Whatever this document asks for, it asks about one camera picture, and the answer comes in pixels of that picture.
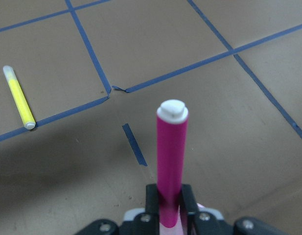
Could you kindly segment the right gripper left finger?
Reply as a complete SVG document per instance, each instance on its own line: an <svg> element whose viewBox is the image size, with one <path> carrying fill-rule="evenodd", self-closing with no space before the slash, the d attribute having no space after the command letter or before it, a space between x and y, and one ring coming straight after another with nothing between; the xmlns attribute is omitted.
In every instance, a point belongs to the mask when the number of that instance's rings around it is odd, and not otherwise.
<svg viewBox="0 0 302 235"><path fill-rule="evenodd" d="M156 184L146 186L145 213L151 215L151 235L160 234L159 196Z"/></svg>

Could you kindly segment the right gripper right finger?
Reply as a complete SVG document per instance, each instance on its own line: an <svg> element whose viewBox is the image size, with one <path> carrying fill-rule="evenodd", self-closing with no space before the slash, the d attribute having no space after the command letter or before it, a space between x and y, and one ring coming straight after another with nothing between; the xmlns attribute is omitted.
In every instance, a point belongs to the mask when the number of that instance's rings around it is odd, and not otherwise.
<svg viewBox="0 0 302 235"><path fill-rule="evenodd" d="M198 205L189 184L182 184L180 217L182 230L185 235L191 235L194 230L195 215L199 211Z"/></svg>

